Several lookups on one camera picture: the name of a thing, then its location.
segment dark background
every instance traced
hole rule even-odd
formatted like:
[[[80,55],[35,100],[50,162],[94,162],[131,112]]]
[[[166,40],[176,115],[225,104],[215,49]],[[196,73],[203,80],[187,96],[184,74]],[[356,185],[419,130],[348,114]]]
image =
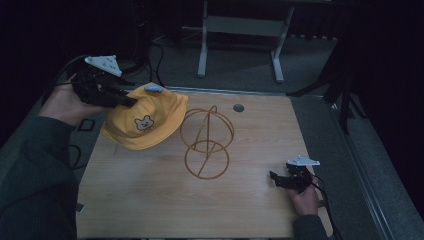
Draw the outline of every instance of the dark background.
[[[113,53],[142,61],[153,25],[176,42],[181,26],[201,26],[202,1],[117,2],[1,1],[1,145],[70,59]],[[221,15],[278,18],[284,10],[253,1],[211,2],[215,3],[210,10]],[[337,72],[343,64],[354,69],[352,90],[360,96],[423,216],[424,175],[418,166],[424,135],[420,47],[424,5],[421,1],[374,0],[367,1],[366,7],[358,3],[299,4],[290,34],[338,39],[337,51],[329,59],[330,71]]]

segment wooden board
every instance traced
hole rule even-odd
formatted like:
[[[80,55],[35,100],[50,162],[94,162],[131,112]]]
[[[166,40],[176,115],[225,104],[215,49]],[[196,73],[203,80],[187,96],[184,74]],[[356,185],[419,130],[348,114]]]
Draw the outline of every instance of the wooden board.
[[[226,172],[213,180],[193,176],[184,163],[188,147],[179,130],[162,143],[138,151],[100,134],[80,185],[78,202],[85,209],[77,213],[78,236],[293,236],[292,222],[297,217],[293,206],[269,177],[270,170],[287,175],[284,167],[288,159],[308,156],[290,100],[282,96],[184,94],[189,96],[187,110],[208,110],[216,105],[218,113],[233,124],[234,139],[226,148],[230,158]],[[235,104],[243,105],[244,111],[234,111]],[[188,142],[194,141],[192,136],[198,133],[204,116],[196,120],[193,115],[184,123],[183,135]],[[231,136],[214,116],[210,126],[210,140],[222,143]],[[199,140],[204,138],[202,131]],[[202,174],[221,171],[225,155],[224,151],[212,153]],[[205,154],[193,150],[188,156],[194,162],[205,159]],[[320,216],[331,235],[324,209]]]

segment handheld controller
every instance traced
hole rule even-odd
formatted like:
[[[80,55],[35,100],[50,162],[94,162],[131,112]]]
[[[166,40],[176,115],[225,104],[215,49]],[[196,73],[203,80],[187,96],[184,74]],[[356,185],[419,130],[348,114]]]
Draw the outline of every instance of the handheld controller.
[[[272,171],[269,174],[277,187],[295,189],[301,193],[312,183],[312,174],[306,167],[309,165],[320,165],[320,163],[319,161],[298,156],[295,160],[289,160],[286,163],[290,176],[278,176]]]
[[[126,96],[128,92],[113,87],[116,84],[134,85],[120,78],[122,71],[116,56],[89,56],[72,67],[77,72],[71,80],[72,87],[82,102],[108,108],[119,104],[132,107],[137,102]]]

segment sleeve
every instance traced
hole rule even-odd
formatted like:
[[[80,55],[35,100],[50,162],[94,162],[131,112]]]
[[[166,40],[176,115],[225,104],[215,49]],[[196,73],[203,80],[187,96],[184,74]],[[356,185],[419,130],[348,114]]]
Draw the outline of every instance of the sleeve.
[[[73,127],[36,117],[0,187],[0,239],[77,239],[78,181],[69,163]]]
[[[296,240],[328,240],[327,233],[318,215],[305,215],[293,222]]]

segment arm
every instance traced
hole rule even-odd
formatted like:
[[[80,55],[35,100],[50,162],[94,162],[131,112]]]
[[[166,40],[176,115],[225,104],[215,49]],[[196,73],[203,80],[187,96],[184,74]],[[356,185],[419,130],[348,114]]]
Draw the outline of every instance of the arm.
[[[58,86],[26,126],[0,188],[0,239],[76,239],[78,182],[69,163],[72,126],[103,109]]]
[[[327,240],[324,226],[318,216],[318,194],[310,185],[304,192],[287,189],[299,218],[293,222],[295,239],[297,240]]]

